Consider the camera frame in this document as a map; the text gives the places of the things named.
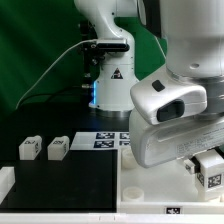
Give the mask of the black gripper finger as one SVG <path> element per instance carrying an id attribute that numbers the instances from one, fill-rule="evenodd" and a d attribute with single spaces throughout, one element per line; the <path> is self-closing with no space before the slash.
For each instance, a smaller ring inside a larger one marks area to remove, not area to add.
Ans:
<path id="1" fill-rule="evenodd" d="M 187 159 L 184 161 L 185 169 L 191 174 L 196 174 L 200 172 L 200 163 L 199 161 L 195 158 L 192 157 L 190 159 Z"/>

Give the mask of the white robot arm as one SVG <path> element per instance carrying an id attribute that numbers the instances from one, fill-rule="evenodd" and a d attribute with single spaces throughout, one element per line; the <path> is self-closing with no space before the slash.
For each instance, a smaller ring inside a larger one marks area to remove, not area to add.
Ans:
<path id="1" fill-rule="evenodd" d="M 96 32 L 100 65 L 91 110 L 128 116 L 131 149 L 145 168 L 224 144 L 224 0 L 74 0 Z M 135 75 L 135 39 L 115 22 L 133 16 L 165 39 L 165 62 Z"/>

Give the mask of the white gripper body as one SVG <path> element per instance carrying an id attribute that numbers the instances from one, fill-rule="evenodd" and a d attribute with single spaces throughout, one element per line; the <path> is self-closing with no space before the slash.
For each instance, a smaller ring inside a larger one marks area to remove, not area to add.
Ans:
<path id="1" fill-rule="evenodd" d="M 224 116 L 188 117 L 151 125 L 134 109 L 129 119 L 129 135 L 137 163 L 149 168 L 223 145 Z"/>

